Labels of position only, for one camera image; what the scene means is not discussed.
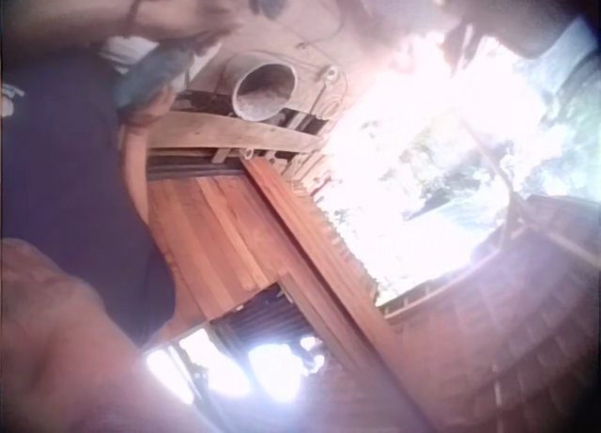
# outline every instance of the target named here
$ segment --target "man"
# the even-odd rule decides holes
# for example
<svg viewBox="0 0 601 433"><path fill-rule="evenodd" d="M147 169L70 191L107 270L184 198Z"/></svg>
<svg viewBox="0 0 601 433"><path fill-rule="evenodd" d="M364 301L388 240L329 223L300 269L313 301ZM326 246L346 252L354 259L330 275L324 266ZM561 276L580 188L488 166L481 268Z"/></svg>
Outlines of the man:
<svg viewBox="0 0 601 433"><path fill-rule="evenodd" d="M232 32L220 0L5 0L2 237L25 240L100 294L138 346L173 315L174 284L146 222L146 145L171 89L119 124L119 74L78 45ZM119 129L125 132L119 152Z"/></svg>

